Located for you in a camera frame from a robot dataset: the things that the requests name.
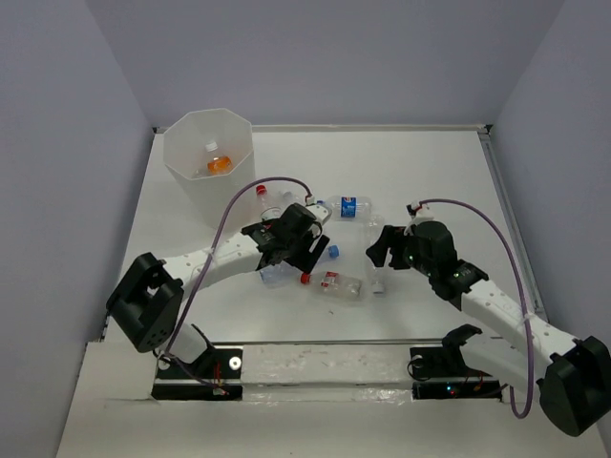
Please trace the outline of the white octagonal plastic bin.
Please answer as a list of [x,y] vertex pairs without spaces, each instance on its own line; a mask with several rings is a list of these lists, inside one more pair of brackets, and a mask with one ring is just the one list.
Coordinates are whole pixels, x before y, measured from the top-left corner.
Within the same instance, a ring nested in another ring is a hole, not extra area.
[[[213,141],[227,152],[233,170],[193,179],[206,167],[204,146]],[[163,134],[163,161],[204,223],[216,229],[231,198],[256,178],[252,125],[227,109],[188,113]]]

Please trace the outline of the aluminium table frame rail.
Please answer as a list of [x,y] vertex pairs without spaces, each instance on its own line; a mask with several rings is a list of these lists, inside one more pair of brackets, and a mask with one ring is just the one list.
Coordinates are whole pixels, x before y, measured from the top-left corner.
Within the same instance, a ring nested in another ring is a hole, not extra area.
[[[260,177],[286,176],[317,198],[370,198],[391,225],[408,222],[407,205],[429,199],[453,234],[460,258],[482,268],[508,295],[516,281],[503,247],[516,230],[490,145],[475,130],[357,126],[254,134]],[[332,299],[292,282],[276,288],[242,274],[199,292],[188,319],[215,341],[429,340],[468,317],[438,299],[411,270],[388,271],[386,294],[370,285],[356,301]]]

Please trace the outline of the red cap red label bottle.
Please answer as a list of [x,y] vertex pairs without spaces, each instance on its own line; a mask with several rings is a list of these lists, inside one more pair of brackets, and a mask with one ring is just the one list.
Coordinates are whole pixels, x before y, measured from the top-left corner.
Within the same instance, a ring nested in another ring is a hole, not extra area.
[[262,221],[277,219],[282,214],[281,201],[277,194],[268,191],[263,184],[256,186],[256,196]]

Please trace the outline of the clear ribbed white cap bottle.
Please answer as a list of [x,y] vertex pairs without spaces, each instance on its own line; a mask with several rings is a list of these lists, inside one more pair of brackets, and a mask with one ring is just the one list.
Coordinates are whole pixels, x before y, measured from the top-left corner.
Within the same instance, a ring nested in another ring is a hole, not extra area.
[[[364,225],[365,249],[368,250],[381,235],[385,225],[384,219],[380,215],[371,215]],[[376,267],[369,257],[365,258],[367,277],[371,293],[375,297],[383,297],[386,294],[386,277],[383,268]]]

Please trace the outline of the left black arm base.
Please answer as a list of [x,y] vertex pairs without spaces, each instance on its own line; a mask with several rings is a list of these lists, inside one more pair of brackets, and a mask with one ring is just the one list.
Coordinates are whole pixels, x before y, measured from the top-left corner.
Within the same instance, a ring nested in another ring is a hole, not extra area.
[[162,357],[151,395],[158,401],[239,401],[242,354],[238,346],[216,346],[191,364]]

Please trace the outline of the clear unlabelled crushed bottle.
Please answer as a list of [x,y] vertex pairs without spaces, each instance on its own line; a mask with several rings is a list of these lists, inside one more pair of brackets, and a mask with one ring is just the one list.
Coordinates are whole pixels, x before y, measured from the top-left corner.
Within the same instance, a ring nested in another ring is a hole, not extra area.
[[300,197],[291,191],[282,191],[280,193],[281,208],[285,209],[293,203],[299,203]]

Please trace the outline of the black label black cap bottle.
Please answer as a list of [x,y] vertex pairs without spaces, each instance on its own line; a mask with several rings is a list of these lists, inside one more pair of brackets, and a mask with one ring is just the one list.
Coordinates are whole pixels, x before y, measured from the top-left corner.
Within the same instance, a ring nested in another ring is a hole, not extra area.
[[211,177],[212,174],[210,173],[210,170],[205,167],[205,168],[200,168],[198,169],[194,175],[193,175],[193,179],[197,179],[197,178],[203,178],[203,177]]

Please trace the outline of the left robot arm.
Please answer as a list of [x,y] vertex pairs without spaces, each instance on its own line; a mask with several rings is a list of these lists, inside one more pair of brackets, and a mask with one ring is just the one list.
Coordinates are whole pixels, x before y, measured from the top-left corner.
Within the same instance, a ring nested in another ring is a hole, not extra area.
[[179,317],[187,296],[283,262],[311,273],[329,243],[323,226],[330,216],[322,204],[293,203],[279,218],[246,226],[216,247],[167,259],[144,253],[119,280],[106,308],[137,352],[167,351],[186,374],[199,377],[210,368],[211,345]]

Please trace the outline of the blue label water bottle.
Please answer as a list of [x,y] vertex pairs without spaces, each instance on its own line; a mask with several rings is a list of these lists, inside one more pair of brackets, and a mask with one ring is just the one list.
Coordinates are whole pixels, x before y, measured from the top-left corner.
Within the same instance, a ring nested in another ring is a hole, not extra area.
[[371,200],[366,197],[331,196],[316,203],[328,209],[331,220],[363,222],[371,216]]

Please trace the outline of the orange tea bottle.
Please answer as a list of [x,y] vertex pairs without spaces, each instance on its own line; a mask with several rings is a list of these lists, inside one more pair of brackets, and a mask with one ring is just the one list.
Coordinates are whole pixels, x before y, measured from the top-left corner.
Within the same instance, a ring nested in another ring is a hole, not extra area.
[[215,141],[205,146],[206,167],[210,176],[225,175],[233,170],[233,162],[227,152]]

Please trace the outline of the clear bottle blue cap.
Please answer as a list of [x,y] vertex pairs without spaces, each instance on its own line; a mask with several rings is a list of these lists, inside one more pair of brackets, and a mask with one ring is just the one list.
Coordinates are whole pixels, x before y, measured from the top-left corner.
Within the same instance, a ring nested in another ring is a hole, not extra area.
[[[325,249],[315,266],[326,262],[337,260],[340,257],[340,249],[332,244]],[[267,287],[280,287],[292,281],[299,281],[303,272],[286,262],[276,265],[268,265],[259,271],[261,281]]]

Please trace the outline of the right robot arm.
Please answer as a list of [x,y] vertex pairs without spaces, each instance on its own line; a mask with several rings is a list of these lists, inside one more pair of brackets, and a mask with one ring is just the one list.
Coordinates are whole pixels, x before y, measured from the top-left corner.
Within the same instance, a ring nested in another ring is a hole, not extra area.
[[610,410],[610,352],[594,336],[580,339],[538,316],[525,317],[521,306],[474,264],[458,257],[453,236],[439,221],[409,227],[387,225],[367,249],[377,267],[414,269],[432,291],[457,310],[502,337],[527,362],[519,371],[526,390],[551,423],[580,436]]

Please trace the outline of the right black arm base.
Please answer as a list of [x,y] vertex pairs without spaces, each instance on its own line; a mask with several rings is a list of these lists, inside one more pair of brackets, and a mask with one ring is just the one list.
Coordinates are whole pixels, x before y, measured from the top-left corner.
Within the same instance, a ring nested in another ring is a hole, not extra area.
[[407,371],[415,401],[503,399],[504,385],[486,372],[458,362],[443,346],[413,347]]

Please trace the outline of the crushed red cap cola bottle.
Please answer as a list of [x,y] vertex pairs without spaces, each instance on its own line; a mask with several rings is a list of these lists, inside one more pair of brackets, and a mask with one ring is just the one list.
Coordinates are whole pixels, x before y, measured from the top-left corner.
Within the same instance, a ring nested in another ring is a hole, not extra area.
[[362,288],[361,280],[335,271],[303,273],[300,283],[311,287],[318,294],[343,301],[358,300]]

